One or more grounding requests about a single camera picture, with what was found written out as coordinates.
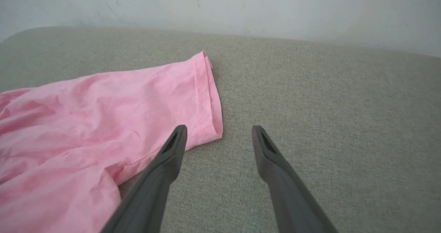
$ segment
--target crumpled pink cloth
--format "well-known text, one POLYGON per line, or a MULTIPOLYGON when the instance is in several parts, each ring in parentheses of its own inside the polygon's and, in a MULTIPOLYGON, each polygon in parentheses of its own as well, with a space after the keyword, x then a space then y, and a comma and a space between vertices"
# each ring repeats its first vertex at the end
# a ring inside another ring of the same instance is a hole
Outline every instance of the crumpled pink cloth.
POLYGON ((211 68, 201 52, 0 94, 0 232, 97 233, 177 125, 187 150, 222 137, 211 68))

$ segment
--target white wall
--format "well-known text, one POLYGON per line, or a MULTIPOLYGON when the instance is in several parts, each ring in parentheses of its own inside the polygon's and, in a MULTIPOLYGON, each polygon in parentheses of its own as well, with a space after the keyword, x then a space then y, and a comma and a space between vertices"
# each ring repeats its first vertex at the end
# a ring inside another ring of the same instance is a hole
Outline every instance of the white wall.
POLYGON ((441 57, 441 0, 0 0, 0 40, 41 26, 131 26, 441 57))

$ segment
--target fabric fold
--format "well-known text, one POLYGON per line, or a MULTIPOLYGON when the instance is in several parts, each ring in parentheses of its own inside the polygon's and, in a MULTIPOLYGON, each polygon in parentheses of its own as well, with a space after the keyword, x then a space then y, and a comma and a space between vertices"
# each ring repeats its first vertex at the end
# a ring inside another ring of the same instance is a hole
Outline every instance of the fabric fold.
POLYGON ((186 150, 222 137, 204 52, 0 94, 0 231, 99 232, 179 124, 186 150))

